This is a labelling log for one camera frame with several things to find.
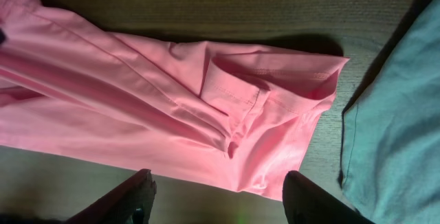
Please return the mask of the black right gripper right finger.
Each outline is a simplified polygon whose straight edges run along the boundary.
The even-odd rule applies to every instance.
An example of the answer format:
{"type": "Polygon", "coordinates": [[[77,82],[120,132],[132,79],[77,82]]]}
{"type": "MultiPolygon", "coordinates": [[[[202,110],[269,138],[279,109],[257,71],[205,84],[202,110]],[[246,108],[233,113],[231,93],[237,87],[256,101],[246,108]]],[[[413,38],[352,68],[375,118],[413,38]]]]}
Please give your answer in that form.
{"type": "Polygon", "coordinates": [[[283,182],[283,207],[289,224],[373,224],[295,170],[283,182]]]}

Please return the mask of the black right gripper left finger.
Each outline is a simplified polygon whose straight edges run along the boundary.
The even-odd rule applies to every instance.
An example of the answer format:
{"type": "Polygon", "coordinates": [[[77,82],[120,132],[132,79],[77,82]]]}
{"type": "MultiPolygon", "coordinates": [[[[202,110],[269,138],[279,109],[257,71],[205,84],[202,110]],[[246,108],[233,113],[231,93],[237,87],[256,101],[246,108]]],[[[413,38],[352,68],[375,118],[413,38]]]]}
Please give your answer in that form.
{"type": "Polygon", "coordinates": [[[149,224],[156,193],[157,185],[151,171],[142,169],[65,222],[149,224]]]}

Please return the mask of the salmon pink t-shirt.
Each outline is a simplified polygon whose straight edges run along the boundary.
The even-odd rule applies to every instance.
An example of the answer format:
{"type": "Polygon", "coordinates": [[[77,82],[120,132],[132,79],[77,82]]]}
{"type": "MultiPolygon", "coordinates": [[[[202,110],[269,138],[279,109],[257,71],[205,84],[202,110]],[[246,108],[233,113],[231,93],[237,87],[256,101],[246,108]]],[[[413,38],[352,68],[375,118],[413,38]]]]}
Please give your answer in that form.
{"type": "Polygon", "coordinates": [[[1,144],[273,200],[336,97],[345,57],[106,32],[1,0],[1,144]]]}

